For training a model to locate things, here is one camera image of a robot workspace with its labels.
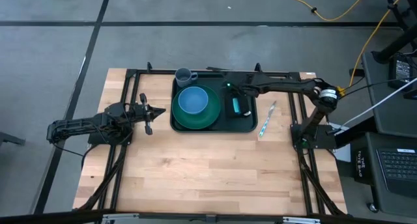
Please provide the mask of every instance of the wooden board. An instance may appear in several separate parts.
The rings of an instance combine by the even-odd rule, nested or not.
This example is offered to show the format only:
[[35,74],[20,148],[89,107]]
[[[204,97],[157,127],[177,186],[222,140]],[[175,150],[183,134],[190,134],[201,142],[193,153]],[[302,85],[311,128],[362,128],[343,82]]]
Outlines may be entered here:
[[[120,100],[125,73],[126,69],[109,69],[99,112]],[[315,74],[303,73],[302,77]],[[305,215],[300,169],[291,146],[288,94],[270,92],[258,97],[259,123],[253,132],[178,133],[169,124],[172,81],[172,75],[140,77],[138,95],[144,92],[150,105],[167,111],[151,124],[151,136],[145,134],[142,122],[136,124],[124,163],[117,210]],[[277,107],[268,128],[258,138],[275,100]],[[308,99],[306,107],[310,114],[314,106]],[[86,157],[74,208],[81,206],[101,183],[108,151],[109,146],[100,145]],[[346,212],[334,158],[325,150],[316,150],[315,155],[323,188]],[[310,193],[315,203],[313,188]]]

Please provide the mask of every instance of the black desk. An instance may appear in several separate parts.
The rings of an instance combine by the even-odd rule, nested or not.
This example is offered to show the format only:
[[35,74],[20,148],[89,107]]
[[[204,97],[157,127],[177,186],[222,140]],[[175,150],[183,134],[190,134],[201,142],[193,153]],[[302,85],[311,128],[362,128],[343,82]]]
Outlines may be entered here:
[[386,189],[382,170],[379,165],[377,149],[387,147],[397,148],[399,147],[398,144],[416,145],[417,149],[417,139],[378,133],[365,133],[364,136],[352,141],[351,151],[354,152],[361,148],[367,148],[372,171],[373,185],[371,189],[375,208],[387,214],[417,217],[417,199],[389,192]]
[[[376,62],[370,52],[362,55],[362,65],[367,84],[388,80],[389,64]],[[371,104],[375,105],[395,89],[383,83],[368,88],[368,91]],[[336,143],[340,146],[346,145],[364,132],[417,138],[417,100],[404,99],[403,93],[397,93],[374,108],[373,117],[339,134]]]

